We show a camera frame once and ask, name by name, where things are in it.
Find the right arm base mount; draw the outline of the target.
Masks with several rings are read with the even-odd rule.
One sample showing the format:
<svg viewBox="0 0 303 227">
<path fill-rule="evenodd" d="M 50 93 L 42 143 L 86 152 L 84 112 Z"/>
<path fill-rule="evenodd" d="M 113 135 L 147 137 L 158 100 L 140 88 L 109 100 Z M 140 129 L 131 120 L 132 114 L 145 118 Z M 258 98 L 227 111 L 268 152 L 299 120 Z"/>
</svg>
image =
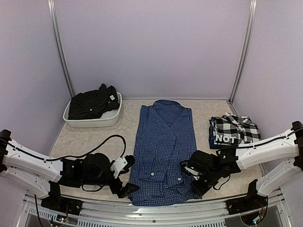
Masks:
<svg viewBox="0 0 303 227">
<path fill-rule="evenodd" d="M 225 204 L 229 215 L 233 215 L 265 207 L 267 205 L 267 199 L 267 196 L 246 195 L 236 199 L 229 199 Z"/>
</svg>

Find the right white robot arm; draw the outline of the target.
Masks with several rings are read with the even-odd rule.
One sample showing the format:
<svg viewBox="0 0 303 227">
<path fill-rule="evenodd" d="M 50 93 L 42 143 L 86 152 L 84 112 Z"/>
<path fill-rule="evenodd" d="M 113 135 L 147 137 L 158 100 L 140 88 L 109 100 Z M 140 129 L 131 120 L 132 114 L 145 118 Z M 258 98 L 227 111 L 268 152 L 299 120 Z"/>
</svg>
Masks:
<svg viewBox="0 0 303 227">
<path fill-rule="evenodd" d="M 274 189 L 303 171 L 303 124 L 300 121 L 293 122 L 290 129 L 277 136 L 223 148 L 214 155 L 197 150 L 190 157 L 185 170 L 194 177 L 192 191 L 202 198 L 221 178 L 275 159 L 283 161 L 264 177 L 252 181 L 247 196 L 242 199 L 242 206 L 252 210 L 260 203 L 261 197 L 267 197 Z"/>
</svg>

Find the blue checked long sleeve shirt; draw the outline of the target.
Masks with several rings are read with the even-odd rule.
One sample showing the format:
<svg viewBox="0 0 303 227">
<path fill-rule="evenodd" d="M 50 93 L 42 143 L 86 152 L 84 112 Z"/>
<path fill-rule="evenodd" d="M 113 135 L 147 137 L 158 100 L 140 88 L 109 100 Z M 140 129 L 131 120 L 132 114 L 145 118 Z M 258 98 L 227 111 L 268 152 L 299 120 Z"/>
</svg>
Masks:
<svg viewBox="0 0 303 227">
<path fill-rule="evenodd" d="M 157 207 L 198 199 L 193 178 L 180 163 L 197 150 L 192 110 L 171 100 L 141 107 L 129 182 L 139 189 L 128 197 L 134 206 Z"/>
</svg>

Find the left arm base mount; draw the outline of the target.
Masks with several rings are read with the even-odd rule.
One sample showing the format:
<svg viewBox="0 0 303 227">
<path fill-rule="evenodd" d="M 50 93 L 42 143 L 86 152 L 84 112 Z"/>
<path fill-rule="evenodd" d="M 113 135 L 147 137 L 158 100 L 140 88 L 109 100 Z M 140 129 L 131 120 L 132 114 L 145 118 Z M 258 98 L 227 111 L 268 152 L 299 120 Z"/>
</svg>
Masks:
<svg viewBox="0 0 303 227">
<path fill-rule="evenodd" d="M 55 210 L 65 214 L 79 215 L 83 201 L 63 197 L 60 194 L 51 194 L 41 199 L 41 206 L 50 210 Z"/>
</svg>

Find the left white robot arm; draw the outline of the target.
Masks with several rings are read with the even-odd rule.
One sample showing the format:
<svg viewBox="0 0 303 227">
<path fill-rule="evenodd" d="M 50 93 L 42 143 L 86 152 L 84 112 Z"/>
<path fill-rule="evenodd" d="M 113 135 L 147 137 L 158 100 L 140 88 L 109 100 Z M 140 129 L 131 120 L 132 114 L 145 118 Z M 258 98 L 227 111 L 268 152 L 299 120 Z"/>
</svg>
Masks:
<svg viewBox="0 0 303 227">
<path fill-rule="evenodd" d="M 39 198 L 47 198 L 56 210 L 66 206 L 66 199 L 52 187 L 59 190 L 61 186 L 83 188 L 93 185 L 99 189 L 108 186 L 118 198 L 139 190 L 139 186 L 123 184 L 119 178 L 135 164 L 132 155 L 121 155 L 111 161 L 94 148 L 80 156 L 52 158 L 22 146 L 10 136 L 8 130 L 0 132 L 0 175 L 18 181 Z"/>
</svg>

